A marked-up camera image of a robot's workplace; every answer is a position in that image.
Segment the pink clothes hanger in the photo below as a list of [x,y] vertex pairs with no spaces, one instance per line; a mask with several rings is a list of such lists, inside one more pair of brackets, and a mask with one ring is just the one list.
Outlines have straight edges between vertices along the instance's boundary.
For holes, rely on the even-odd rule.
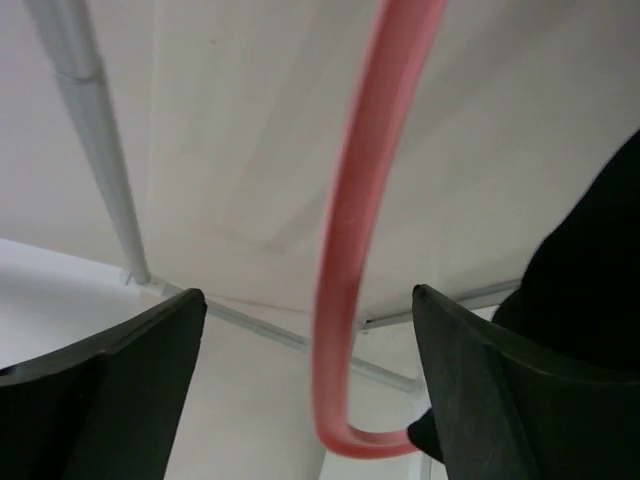
[[394,152],[442,1],[382,1],[372,23],[325,211],[310,341],[312,416],[332,453],[385,459],[415,452],[403,430],[367,432],[347,420],[353,321]]

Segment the black trousers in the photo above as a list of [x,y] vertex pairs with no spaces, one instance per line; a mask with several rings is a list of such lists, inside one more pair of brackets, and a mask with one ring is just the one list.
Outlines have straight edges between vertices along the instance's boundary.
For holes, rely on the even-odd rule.
[[[639,379],[639,139],[630,137],[540,244],[488,321],[559,355]],[[444,464],[431,408],[407,430]]]

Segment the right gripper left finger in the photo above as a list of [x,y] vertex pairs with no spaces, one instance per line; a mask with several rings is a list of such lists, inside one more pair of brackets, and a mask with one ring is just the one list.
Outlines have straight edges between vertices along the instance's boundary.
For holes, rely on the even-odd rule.
[[189,289],[2,369],[2,478],[163,478],[206,313]]

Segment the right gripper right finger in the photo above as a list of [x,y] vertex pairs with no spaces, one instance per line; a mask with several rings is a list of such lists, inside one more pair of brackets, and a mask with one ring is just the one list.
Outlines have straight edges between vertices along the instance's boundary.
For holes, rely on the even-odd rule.
[[448,478],[638,478],[637,376],[559,355],[427,285],[412,313]]

